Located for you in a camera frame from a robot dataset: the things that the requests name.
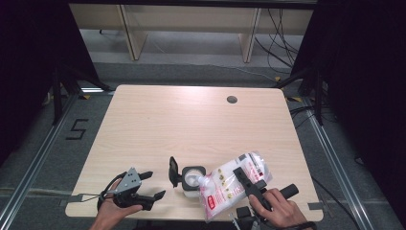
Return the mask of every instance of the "clear plastic bag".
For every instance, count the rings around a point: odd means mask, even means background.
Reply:
[[[246,197],[244,188],[233,172],[238,167],[244,170],[253,183],[262,179],[268,183],[272,179],[271,172],[257,151],[244,153],[200,177],[200,202],[205,209],[206,222]]]

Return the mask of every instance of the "human hand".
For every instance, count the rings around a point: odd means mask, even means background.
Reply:
[[[121,179],[117,180],[111,186],[114,190],[120,183]],[[142,205],[132,205],[128,208],[120,208],[113,202],[113,195],[109,194],[105,197],[101,204],[96,219],[90,227],[91,230],[107,230],[112,229],[126,216],[137,213],[143,209]]]
[[[271,204],[272,212],[265,209],[254,195],[250,195],[251,206],[263,218],[275,227],[289,227],[307,222],[298,205],[291,200],[286,200],[278,189],[266,191],[263,196]]]

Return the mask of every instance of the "cable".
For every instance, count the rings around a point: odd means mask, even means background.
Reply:
[[[271,18],[271,20],[272,20],[272,23],[274,24],[275,31],[276,31],[274,37],[272,37],[271,35],[269,35],[269,37],[271,37],[271,39],[272,39],[272,43],[271,43],[270,48],[272,47],[272,45],[273,45],[274,43],[277,44],[279,47],[281,47],[282,49],[284,49],[284,50],[286,51],[286,54],[287,54],[287,57],[289,58],[290,63],[293,64],[293,62],[295,61],[295,58],[293,58],[293,56],[292,56],[291,53],[297,54],[297,53],[298,53],[298,50],[297,50],[296,48],[294,48],[293,46],[291,46],[291,45],[286,41],[286,39],[284,38],[283,24],[282,24],[283,9],[280,9],[280,10],[279,10],[279,13],[280,13],[280,21],[279,21],[278,26],[277,26],[277,24],[276,24],[276,22],[275,22],[275,20],[274,20],[274,18],[273,18],[273,16],[272,16],[271,11],[268,9],[268,14],[269,14],[269,16],[270,16],[270,18]],[[276,39],[277,35],[281,38],[281,41],[282,41],[282,43],[283,43],[283,46],[281,46],[278,42],[276,42],[275,39]]]
[[[322,183],[320,183],[316,178],[314,178],[313,175],[311,175],[311,179],[314,180],[314,182],[316,182],[324,191],[326,191],[326,193],[328,193],[332,199],[334,199],[334,201],[344,210],[344,212],[346,212],[346,214],[350,217],[350,219],[352,220],[352,222],[355,224],[355,227],[358,230],[361,230],[361,228],[359,227],[358,223],[356,222],[355,218],[352,216],[352,214],[349,212],[349,210],[347,210],[346,207],[344,207],[344,205],[338,201],[338,199],[325,187],[322,185]]]
[[[287,67],[292,68],[292,65],[287,63],[286,61],[282,60],[280,57],[274,55],[272,52],[270,52],[268,49],[266,49],[265,47],[263,47],[262,44],[260,44],[260,42],[258,41],[257,37],[255,37],[255,41],[258,43],[258,45],[262,48],[262,50],[264,50],[266,53],[268,53],[269,55],[273,56],[274,58],[278,59],[280,62],[282,62],[283,64],[285,64]]]
[[[153,44],[159,51],[161,51],[163,54],[166,54],[166,52],[165,52],[163,49],[161,49],[154,41],[152,41],[152,44]],[[197,66],[200,66],[200,65],[198,65],[198,64],[179,63],[179,62],[174,62],[174,61],[170,61],[169,63],[172,63],[172,64],[179,64],[179,65],[197,65]],[[214,66],[214,67],[226,68],[226,69],[236,69],[236,70],[238,70],[238,71],[241,71],[241,72],[244,72],[244,73],[247,73],[247,74],[262,76],[262,77],[265,77],[265,78],[267,78],[267,79],[269,79],[269,80],[271,80],[271,81],[273,81],[273,82],[276,82],[274,79],[272,79],[272,78],[269,77],[269,76],[266,76],[266,75],[263,75],[263,74],[259,74],[259,73],[250,72],[250,71],[246,71],[246,70],[243,70],[243,69],[240,69],[240,68],[237,68],[237,67],[233,67],[233,66],[215,65],[215,64],[208,64],[208,66]]]

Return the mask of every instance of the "black cable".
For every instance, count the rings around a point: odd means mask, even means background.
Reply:
[[[283,64],[285,64],[287,67],[292,68],[292,65],[290,65],[289,63],[287,63],[286,61],[282,60],[280,57],[278,57],[277,55],[273,54],[272,52],[270,52],[269,50],[267,50],[265,47],[262,46],[262,44],[260,44],[260,42],[258,41],[258,39],[255,37],[255,41],[258,43],[258,45],[262,48],[262,50],[264,50],[266,53],[268,53],[269,55],[273,56],[274,58],[276,58],[277,60],[279,60],[280,62],[282,62]]]
[[[298,50],[296,50],[295,48],[293,48],[292,46],[290,46],[293,50],[290,50],[290,49],[288,49],[286,46],[281,46],[275,39],[276,39],[276,37],[277,37],[277,35],[279,35],[280,37],[281,37],[281,33],[279,32],[279,27],[281,27],[282,26],[282,19],[280,18],[280,22],[279,22],[279,24],[278,24],[278,26],[277,26],[277,24],[275,23],[275,20],[274,20],[274,18],[272,17],[272,14],[271,14],[271,11],[269,11],[269,9],[268,9],[268,14],[269,14],[269,16],[271,17],[271,20],[272,20],[272,23],[274,24],[274,27],[275,27],[275,36],[272,38],[272,36],[269,34],[269,37],[272,39],[272,43],[271,43],[271,46],[275,43],[277,46],[279,46],[280,48],[282,48],[282,49],[287,49],[288,51],[290,51],[290,52],[293,52],[293,53],[298,53]]]
[[[338,201],[338,199],[325,186],[323,186],[322,183],[320,183],[316,178],[314,178],[313,175],[311,175],[311,179],[314,180],[314,182],[316,182],[324,191],[326,191],[326,193],[328,193],[331,196],[331,198],[334,199],[335,202],[337,202],[337,204],[344,210],[344,212],[346,212],[346,214],[349,215],[352,222],[354,222],[355,227],[358,230],[361,230],[361,228],[359,227],[358,223],[356,222],[352,214],[349,212],[349,210],[347,210],[347,208],[344,207],[344,205],[340,201]]]
[[[272,47],[272,44],[275,43],[275,44],[277,44],[279,47],[281,47],[282,49],[284,49],[284,50],[286,51],[286,54],[287,54],[287,57],[289,58],[290,63],[293,65],[293,62],[295,61],[295,58],[293,58],[293,56],[292,56],[291,53],[297,54],[297,53],[298,53],[298,50],[296,50],[293,46],[291,46],[291,45],[286,41],[286,39],[284,38],[283,24],[282,24],[283,9],[280,9],[280,21],[279,21],[279,23],[278,23],[278,26],[277,26],[277,24],[276,24],[276,22],[275,22],[275,20],[274,20],[274,18],[273,18],[273,16],[272,16],[272,13],[271,13],[271,11],[270,11],[269,9],[268,9],[268,14],[269,14],[269,16],[270,16],[270,18],[271,18],[271,20],[272,20],[272,23],[274,24],[275,31],[276,31],[274,38],[272,38],[272,36],[269,35],[269,37],[271,37],[271,39],[272,39],[271,47]],[[276,42],[275,38],[277,37],[277,35],[281,38],[281,41],[282,41],[282,43],[283,43],[283,46],[281,46],[278,42]]]

